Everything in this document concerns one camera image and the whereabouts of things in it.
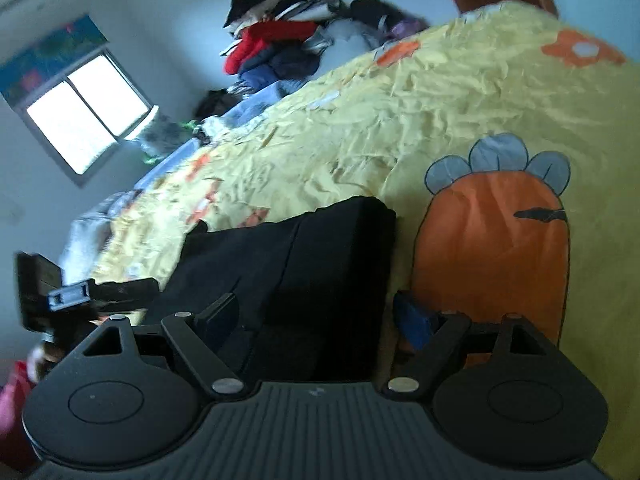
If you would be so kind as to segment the black pants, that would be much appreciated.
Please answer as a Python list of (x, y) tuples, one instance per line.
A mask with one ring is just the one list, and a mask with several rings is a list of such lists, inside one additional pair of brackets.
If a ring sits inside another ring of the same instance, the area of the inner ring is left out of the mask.
[(396, 214), (374, 197), (249, 228), (198, 224), (144, 319), (198, 314), (232, 292), (238, 324), (206, 344), (246, 382), (370, 382), (395, 242)]

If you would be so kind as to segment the grey white crumpled blanket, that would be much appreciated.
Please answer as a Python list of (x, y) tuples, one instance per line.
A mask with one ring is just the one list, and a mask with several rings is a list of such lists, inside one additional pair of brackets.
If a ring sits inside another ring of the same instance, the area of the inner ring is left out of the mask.
[(72, 222), (58, 260), (64, 285), (86, 280), (90, 276), (96, 260), (112, 236), (112, 222), (133, 199), (134, 191), (115, 193)]

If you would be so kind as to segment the yellow floral bed quilt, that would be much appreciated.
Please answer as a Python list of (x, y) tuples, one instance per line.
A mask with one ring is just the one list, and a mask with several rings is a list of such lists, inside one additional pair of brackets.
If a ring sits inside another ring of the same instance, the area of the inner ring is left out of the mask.
[(447, 155), (510, 132), (570, 163), (568, 294), (560, 345), (603, 392), (597, 464), (639, 474), (639, 65), (534, 6), (503, 2), (366, 53), (226, 129), (112, 224), (91, 274), (166, 282), (198, 220), (214, 231), (276, 222), (364, 195), (398, 217), (392, 284), (407, 284)]

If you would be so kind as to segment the blue bed sheet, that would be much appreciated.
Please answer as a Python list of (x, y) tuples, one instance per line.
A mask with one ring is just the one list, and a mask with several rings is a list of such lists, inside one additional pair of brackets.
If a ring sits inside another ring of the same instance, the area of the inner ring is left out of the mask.
[(304, 84), (298, 80), (277, 81), (241, 100), (226, 114), (210, 116), (200, 122), (196, 120), (194, 126), (178, 124), (164, 115), (157, 105), (153, 106), (142, 123), (134, 128), (132, 140), (152, 162), (152, 168), (134, 185), (134, 189), (145, 190), (200, 148), (216, 144), (231, 130), (256, 122), (270, 106), (290, 96)]

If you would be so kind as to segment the red puffy jacket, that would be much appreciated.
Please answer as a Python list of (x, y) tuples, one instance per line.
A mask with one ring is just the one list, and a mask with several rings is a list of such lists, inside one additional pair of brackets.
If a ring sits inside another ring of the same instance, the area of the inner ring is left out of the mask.
[(224, 61), (224, 72), (235, 75), (241, 65), (267, 49), (275, 42), (304, 41), (311, 37), (318, 24), (312, 21), (262, 21), (248, 26), (242, 33), (240, 43)]

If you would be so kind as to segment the navy blue jacket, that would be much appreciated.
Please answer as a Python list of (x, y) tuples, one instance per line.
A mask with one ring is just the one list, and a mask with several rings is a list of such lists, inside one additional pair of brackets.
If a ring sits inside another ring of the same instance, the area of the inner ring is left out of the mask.
[(299, 46), (269, 48), (241, 64), (240, 81), (253, 90), (262, 90), (281, 80), (304, 81), (316, 73), (320, 56)]

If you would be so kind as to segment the purple bag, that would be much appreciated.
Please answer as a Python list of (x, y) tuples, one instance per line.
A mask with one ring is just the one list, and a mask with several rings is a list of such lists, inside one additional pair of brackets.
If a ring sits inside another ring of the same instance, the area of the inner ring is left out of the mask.
[(430, 25), (423, 18), (406, 16), (390, 29), (390, 36), (401, 40), (427, 30)]

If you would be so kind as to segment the grey garment on pile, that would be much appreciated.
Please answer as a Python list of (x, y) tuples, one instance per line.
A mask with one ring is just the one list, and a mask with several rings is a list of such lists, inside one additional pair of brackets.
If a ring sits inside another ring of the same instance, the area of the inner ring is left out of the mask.
[(336, 20), (320, 26), (303, 43), (303, 48), (320, 56), (322, 63), (342, 65), (377, 49), (381, 45), (378, 32), (354, 20)]

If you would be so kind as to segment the white and striped folded clothes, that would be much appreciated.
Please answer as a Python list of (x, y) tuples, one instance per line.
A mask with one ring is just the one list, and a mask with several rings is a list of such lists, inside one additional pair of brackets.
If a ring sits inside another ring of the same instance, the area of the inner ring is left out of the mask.
[(231, 36), (239, 36), (244, 28), (257, 22), (325, 22), (347, 11), (348, 5), (343, 0), (262, 0), (224, 30)]

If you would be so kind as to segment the black backpack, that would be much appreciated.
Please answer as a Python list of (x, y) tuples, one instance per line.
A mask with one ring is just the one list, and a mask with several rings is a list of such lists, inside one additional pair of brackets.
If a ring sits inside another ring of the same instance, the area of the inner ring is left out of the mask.
[(376, 29), (391, 29), (402, 20), (402, 13), (383, 0), (352, 0), (349, 12), (354, 20)]

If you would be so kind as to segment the window with white frame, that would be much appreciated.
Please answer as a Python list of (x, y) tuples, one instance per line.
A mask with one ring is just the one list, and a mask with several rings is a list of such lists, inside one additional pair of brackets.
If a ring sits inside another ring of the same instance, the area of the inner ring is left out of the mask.
[(80, 188), (154, 110), (107, 48), (86, 55), (15, 107), (48, 155)]

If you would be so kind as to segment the black bag by wall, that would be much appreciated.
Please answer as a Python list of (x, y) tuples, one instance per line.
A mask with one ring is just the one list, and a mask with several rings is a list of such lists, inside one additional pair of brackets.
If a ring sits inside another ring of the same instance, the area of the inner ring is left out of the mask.
[(193, 118), (200, 122), (210, 116), (222, 116), (240, 101), (240, 98), (227, 90), (209, 90), (195, 107)]

